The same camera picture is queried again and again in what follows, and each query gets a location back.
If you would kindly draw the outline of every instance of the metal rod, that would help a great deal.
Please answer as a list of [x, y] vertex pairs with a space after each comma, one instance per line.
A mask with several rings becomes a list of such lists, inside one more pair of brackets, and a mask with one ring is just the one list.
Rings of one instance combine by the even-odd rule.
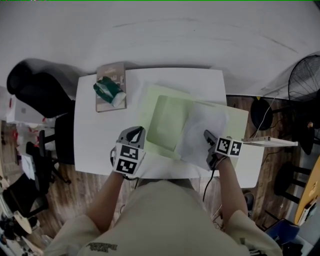
[[292, 184], [295, 184], [295, 185], [297, 185], [297, 186], [303, 187], [303, 188], [306, 186], [306, 183], [304, 183], [304, 182], [302, 182], [302, 181], [300, 181], [300, 180], [296, 180], [296, 179], [293, 179], [293, 180], [291, 181], [291, 183], [292, 183]]
[[44, 143], [52, 142], [52, 141], [55, 140], [55, 138], [56, 138], [55, 134], [47, 136], [47, 137], [44, 138]]
[[305, 175], [310, 175], [310, 173], [311, 173], [310, 169], [301, 168], [301, 167], [298, 167], [298, 166], [294, 166], [293, 167], [293, 171], [296, 172], [296, 173], [305, 174]]
[[276, 216], [274, 216], [272, 213], [268, 212], [267, 210], [265, 210], [265, 213], [269, 214], [272, 218], [274, 218], [275, 220], [279, 221], [280, 219], [278, 219]]
[[292, 195], [292, 194], [289, 194], [289, 193], [287, 193], [287, 192], [284, 192], [284, 193], [282, 193], [282, 196], [283, 196], [284, 198], [286, 198], [286, 199], [289, 199], [290, 201], [292, 201], [292, 202], [294, 202], [294, 203], [296, 203], [296, 204], [299, 204], [300, 198], [298, 198], [298, 197], [296, 197], [296, 196], [294, 196], [294, 195]]

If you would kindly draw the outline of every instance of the black fan base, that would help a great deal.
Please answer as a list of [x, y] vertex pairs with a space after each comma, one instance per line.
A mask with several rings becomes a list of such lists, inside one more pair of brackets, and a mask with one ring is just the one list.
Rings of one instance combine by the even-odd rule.
[[251, 120], [255, 128], [258, 129], [262, 120], [264, 119], [263, 123], [259, 128], [260, 131], [265, 131], [271, 127], [274, 117], [273, 117], [272, 109], [269, 107], [270, 105], [265, 99], [259, 99], [259, 100], [255, 99], [251, 105], [251, 110], [250, 110]]

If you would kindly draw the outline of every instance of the person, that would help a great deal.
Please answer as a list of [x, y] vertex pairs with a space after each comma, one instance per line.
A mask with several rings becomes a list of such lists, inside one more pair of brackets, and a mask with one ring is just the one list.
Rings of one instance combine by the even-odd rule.
[[45, 256], [280, 256], [277, 243], [248, 218], [229, 158], [217, 162], [225, 232], [215, 228], [190, 181], [142, 180], [110, 228], [121, 173], [112, 172], [85, 215], [68, 220]]

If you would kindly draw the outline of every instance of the black chair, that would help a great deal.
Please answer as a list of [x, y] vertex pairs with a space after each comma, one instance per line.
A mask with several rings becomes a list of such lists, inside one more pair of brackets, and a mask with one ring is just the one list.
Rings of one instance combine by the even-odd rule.
[[300, 180], [296, 180], [294, 178], [294, 175], [295, 173], [310, 175], [311, 171], [312, 170], [310, 169], [294, 166], [291, 162], [284, 163], [275, 177], [273, 187], [274, 194], [277, 196], [282, 196], [292, 202], [295, 202], [296, 204], [299, 204], [300, 198], [288, 193], [287, 189], [291, 184], [304, 188], [306, 186], [306, 183]]
[[[29, 179], [26, 174], [21, 175], [15, 183], [5, 189], [2, 196], [12, 213], [19, 211], [25, 218], [49, 208], [46, 196], [38, 191], [35, 181]], [[34, 202], [39, 206], [31, 211]]]
[[71, 100], [50, 74], [32, 74], [25, 62], [18, 63], [10, 72], [7, 90], [17, 99], [33, 107], [46, 118], [60, 116], [55, 121], [55, 134], [49, 137], [41, 131], [39, 135], [40, 155], [46, 155], [45, 144], [55, 140], [57, 161], [75, 164], [74, 156], [74, 113], [75, 101]]
[[35, 167], [34, 182], [38, 191], [43, 194], [48, 193], [50, 183], [55, 181], [53, 178], [53, 173], [64, 183], [71, 183], [69, 179], [65, 180], [60, 172], [58, 172], [58, 170], [55, 168], [57, 160], [52, 159], [50, 151], [46, 151], [45, 156], [41, 156], [39, 147], [36, 147], [33, 143], [28, 142], [26, 144], [25, 152], [31, 155], [33, 158]]
[[39, 133], [40, 155], [46, 155], [46, 143], [55, 142], [57, 161], [62, 164], [74, 165], [74, 112], [58, 117], [55, 120], [54, 135], [46, 137], [45, 131]]
[[52, 75], [44, 72], [32, 74], [23, 61], [10, 72], [6, 87], [10, 94], [46, 118], [68, 113], [75, 105]]

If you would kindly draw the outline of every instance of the white wall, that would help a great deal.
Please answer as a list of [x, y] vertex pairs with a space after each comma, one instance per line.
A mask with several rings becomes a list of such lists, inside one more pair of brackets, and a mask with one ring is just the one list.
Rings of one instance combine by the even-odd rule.
[[295, 237], [295, 240], [293, 241], [295, 244], [301, 244], [303, 245], [302, 247], [302, 255], [301, 256], [307, 256], [309, 254], [309, 252], [312, 250], [312, 248], [314, 247], [313, 245], [311, 245], [309, 242], [307, 242], [306, 240], [304, 240], [301, 236], [297, 235]]
[[228, 94], [264, 95], [320, 50], [319, 27], [313, 2], [1, 2], [0, 86], [27, 58], [87, 73], [128, 61], [214, 66]]

